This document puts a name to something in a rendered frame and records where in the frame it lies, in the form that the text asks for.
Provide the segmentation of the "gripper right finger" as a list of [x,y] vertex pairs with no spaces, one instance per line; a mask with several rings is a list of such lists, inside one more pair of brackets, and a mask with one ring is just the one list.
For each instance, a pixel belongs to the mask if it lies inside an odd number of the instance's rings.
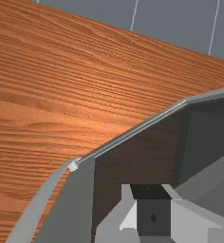
[[224,243],[224,217],[183,199],[169,185],[160,184],[166,198],[154,199],[152,236],[172,243]]

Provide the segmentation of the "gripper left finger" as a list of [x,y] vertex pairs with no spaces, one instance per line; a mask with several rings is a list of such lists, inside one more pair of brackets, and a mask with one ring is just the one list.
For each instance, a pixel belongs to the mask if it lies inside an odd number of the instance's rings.
[[140,243],[137,201],[130,184],[121,186],[121,201],[97,227],[95,243]]

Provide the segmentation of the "grey microwave oven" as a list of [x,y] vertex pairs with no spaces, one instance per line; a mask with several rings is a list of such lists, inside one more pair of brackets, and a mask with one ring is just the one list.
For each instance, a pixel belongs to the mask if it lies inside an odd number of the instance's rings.
[[224,88],[186,103],[190,118],[175,190],[224,217]]

